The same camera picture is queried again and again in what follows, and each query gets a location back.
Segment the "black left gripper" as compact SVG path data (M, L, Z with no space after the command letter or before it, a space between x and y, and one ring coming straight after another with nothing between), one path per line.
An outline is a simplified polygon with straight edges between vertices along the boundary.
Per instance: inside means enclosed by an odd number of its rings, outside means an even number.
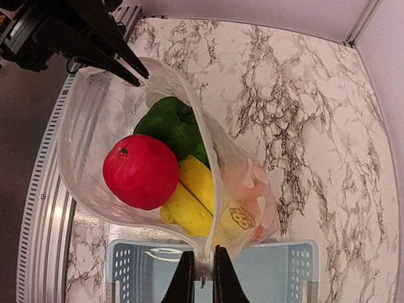
M140 86L114 58L141 77L149 72L124 40L111 12L119 1L1 1L1 14L15 15L1 27L1 58L31 71L47 69L53 54L108 71Z

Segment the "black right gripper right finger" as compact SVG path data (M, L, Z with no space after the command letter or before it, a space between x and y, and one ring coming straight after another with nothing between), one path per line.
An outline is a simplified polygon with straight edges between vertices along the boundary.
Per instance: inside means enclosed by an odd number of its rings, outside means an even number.
M214 303L249 303L226 248L219 245L215 248L213 301Z

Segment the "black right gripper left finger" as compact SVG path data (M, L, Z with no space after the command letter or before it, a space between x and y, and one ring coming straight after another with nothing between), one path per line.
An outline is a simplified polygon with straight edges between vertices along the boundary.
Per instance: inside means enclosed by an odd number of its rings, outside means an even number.
M194 303L194 281L194 253L184 251L161 303Z

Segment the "yellow toy banana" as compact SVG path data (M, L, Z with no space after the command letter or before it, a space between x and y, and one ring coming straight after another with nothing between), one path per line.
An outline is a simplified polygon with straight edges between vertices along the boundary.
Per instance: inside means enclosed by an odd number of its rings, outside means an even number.
M215 213L211 170L190 155L179 162L179 183L160 208L163 222L178 225L190 236L208 237Z

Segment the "orange toy orange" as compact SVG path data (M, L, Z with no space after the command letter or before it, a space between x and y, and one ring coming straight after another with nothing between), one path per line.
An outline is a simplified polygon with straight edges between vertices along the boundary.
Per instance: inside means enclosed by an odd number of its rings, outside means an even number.
M275 205L269 194L267 184L253 177L246 182L243 194L248 211L254 218L254 239L266 240L277 228Z

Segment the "green toy bell pepper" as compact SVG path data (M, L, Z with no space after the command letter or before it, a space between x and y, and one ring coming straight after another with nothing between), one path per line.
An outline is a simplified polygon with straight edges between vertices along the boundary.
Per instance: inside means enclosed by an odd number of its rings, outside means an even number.
M165 143L179 162L192 155L210 166L193 109L176 97L164 97L152 105L134 133Z

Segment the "red toy apple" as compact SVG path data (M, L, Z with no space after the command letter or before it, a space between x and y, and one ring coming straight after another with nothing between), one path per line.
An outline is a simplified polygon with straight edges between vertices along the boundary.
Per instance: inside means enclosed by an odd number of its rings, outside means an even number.
M107 187L123 203L154 210L174 194L179 182L177 159L163 142L132 134L116 143L103 164Z

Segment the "clear zip top bag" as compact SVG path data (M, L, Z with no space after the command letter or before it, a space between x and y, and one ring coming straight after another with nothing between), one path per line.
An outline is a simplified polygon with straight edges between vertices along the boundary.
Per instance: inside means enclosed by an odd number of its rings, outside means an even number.
M141 62L149 77L138 87L95 68L76 75L59 132L60 175L103 219L192 245L198 273L209 277L216 246L235 260L278 237L269 177L183 75L149 57Z

